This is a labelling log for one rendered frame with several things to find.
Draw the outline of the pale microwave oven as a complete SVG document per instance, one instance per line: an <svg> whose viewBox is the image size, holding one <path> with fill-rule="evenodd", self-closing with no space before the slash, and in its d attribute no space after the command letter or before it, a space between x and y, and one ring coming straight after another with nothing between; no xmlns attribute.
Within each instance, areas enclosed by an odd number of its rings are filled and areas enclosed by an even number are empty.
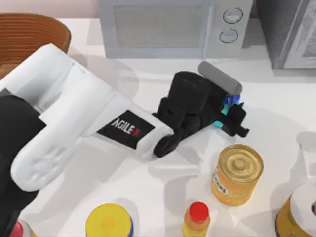
<svg viewBox="0 0 316 237"><path fill-rule="evenodd" d="M97 0L108 58L233 58L253 0Z"/></svg>

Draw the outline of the round grey microwave knob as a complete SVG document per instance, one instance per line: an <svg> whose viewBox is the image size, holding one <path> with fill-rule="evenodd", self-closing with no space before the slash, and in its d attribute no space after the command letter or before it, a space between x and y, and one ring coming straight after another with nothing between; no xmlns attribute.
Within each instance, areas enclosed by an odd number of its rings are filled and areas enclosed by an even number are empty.
<svg viewBox="0 0 316 237"><path fill-rule="evenodd" d="M223 14L223 19L228 24L235 24L243 17L243 11L240 8L227 9Z"/></svg>
<svg viewBox="0 0 316 237"><path fill-rule="evenodd" d="M219 35L219 40L225 44L233 43L237 39L238 39L238 32L234 29L228 29L228 30L222 31Z"/></svg>

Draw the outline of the yellow and white container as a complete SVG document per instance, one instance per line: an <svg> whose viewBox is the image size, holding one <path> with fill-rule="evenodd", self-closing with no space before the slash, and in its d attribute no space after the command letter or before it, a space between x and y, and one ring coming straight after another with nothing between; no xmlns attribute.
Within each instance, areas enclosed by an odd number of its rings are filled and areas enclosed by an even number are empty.
<svg viewBox="0 0 316 237"><path fill-rule="evenodd" d="M307 182L289 196L275 219L277 237L316 237L316 183Z"/></svg>

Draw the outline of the yellow bottle with red cap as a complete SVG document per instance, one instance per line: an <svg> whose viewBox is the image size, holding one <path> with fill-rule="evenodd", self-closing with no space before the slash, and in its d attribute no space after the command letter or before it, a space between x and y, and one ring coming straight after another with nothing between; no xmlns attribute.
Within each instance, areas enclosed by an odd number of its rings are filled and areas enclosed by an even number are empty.
<svg viewBox="0 0 316 237"><path fill-rule="evenodd" d="M183 237L206 237L209 224L209 208L204 202L195 201L185 213L182 226Z"/></svg>

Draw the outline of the brown wicker basket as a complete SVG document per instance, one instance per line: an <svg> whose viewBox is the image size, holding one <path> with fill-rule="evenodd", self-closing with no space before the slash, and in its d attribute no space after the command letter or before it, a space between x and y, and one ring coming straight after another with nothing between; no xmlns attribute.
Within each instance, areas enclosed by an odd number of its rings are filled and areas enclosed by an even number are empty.
<svg viewBox="0 0 316 237"><path fill-rule="evenodd" d="M0 13L0 79L37 49L53 44L67 53L69 28L59 20L35 13Z"/></svg>

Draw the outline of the yellow can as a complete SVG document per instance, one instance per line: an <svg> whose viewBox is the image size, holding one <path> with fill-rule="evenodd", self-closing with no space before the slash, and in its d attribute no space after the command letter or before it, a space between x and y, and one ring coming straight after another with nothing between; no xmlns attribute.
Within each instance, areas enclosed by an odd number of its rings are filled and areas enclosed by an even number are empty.
<svg viewBox="0 0 316 237"><path fill-rule="evenodd" d="M211 182L212 192L225 205L243 205L251 198L263 170L263 160L253 148L230 145L219 154Z"/></svg>

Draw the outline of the yellow-lidded blue can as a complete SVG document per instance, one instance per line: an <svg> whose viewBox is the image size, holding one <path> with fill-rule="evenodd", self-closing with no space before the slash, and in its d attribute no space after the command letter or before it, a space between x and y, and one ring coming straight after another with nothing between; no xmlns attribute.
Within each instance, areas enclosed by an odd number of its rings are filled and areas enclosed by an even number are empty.
<svg viewBox="0 0 316 237"><path fill-rule="evenodd" d="M128 211L116 203L94 208L85 222L86 237L133 237L134 225Z"/></svg>

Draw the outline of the small blue and teal object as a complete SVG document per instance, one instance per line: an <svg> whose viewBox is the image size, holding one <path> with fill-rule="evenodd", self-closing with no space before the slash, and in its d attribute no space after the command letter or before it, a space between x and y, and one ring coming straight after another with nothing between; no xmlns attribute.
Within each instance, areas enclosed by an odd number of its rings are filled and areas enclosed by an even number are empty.
<svg viewBox="0 0 316 237"><path fill-rule="evenodd" d="M223 102L223 108L221 110L221 113L224 115L227 115L229 109L234 104L239 104L239 100L240 100L240 95L227 95Z"/></svg>

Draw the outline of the microwave oven door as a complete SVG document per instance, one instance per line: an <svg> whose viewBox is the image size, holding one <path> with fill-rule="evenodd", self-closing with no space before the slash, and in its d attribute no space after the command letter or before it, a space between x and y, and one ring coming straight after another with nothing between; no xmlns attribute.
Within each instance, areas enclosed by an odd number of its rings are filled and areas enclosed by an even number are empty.
<svg viewBox="0 0 316 237"><path fill-rule="evenodd" d="M210 0L97 0L107 58L201 58Z"/></svg>

